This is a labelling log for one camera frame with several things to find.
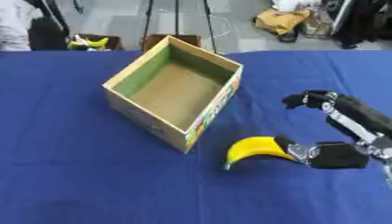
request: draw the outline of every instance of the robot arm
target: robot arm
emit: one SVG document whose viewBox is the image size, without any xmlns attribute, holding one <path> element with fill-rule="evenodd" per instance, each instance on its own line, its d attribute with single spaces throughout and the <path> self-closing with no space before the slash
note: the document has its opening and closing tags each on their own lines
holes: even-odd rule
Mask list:
<svg viewBox="0 0 392 224">
<path fill-rule="evenodd" d="M 304 147 L 284 137 L 276 142 L 295 160 L 314 168 L 364 168 L 371 156 L 383 162 L 392 185 L 392 120 L 364 103 L 343 94 L 306 91 L 283 99 L 287 109 L 305 105 L 327 114 L 326 121 L 355 143 L 318 143 Z"/>
</svg>

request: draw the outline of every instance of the banana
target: banana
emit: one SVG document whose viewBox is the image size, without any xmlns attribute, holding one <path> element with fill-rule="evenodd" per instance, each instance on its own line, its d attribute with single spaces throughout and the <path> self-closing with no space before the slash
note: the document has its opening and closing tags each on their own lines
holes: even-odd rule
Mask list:
<svg viewBox="0 0 392 224">
<path fill-rule="evenodd" d="M 100 50 L 105 49 L 105 45 L 109 42 L 109 38 L 103 38 L 98 41 L 91 41 L 87 39 L 87 44 L 93 48 L 98 48 Z"/>
<path fill-rule="evenodd" d="M 274 140 L 274 137 L 252 136 L 233 144 L 228 150 L 225 170 L 229 170 L 232 164 L 237 161 L 254 155 L 270 155 L 294 160 L 294 157 L 284 153 L 283 149 Z"/>
</svg>

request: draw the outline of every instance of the green box lining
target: green box lining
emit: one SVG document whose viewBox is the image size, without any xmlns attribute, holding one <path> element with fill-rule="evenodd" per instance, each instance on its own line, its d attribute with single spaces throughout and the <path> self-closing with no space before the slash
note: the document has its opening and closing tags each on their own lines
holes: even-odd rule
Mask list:
<svg viewBox="0 0 392 224">
<path fill-rule="evenodd" d="M 149 81 L 155 78 L 159 69 L 170 62 L 178 63 L 182 66 L 195 70 L 198 74 L 206 76 L 221 85 L 224 85 L 235 71 L 230 71 L 211 61 L 197 57 L 189 52 L 183 51 L 173 45 L 168 45 L 162 49 L 152 59 L 140 66 L 132 75 L 129 75 L 114 90 L 128 99 L 143 88 Z"/>
</svg>

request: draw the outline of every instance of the open box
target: open box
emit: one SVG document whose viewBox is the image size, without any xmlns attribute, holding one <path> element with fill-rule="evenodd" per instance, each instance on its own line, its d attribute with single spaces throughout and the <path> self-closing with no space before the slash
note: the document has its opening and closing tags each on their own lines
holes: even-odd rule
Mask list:
<svg viewBox="0 0 392 224">
<path fill-rule="evenodd" d="M 241 74 L 241 64 L 168 36 L 103 86 L 112 108 L 187 153 Z"/>
</svg>

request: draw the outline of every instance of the table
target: table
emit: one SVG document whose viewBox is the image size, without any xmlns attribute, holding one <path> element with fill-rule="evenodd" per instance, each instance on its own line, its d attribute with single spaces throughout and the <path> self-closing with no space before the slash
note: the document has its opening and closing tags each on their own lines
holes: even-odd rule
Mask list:
<svg viewBox="0 0 392 224">
<path fill-rule="evenodd" d="M 1 223 L 390 223 L 392 190 L 373 160 L 222 164 L 244 137 L 348 141 L 319 111 L 286 111 L 286 95 L 328 89 L 392 116 L 392 52 L 229 54 L 245 65 L 239 92 L 188 155 L 109 108 L 101 84 L 139 54 L 0 53 Z"/>
</svg>

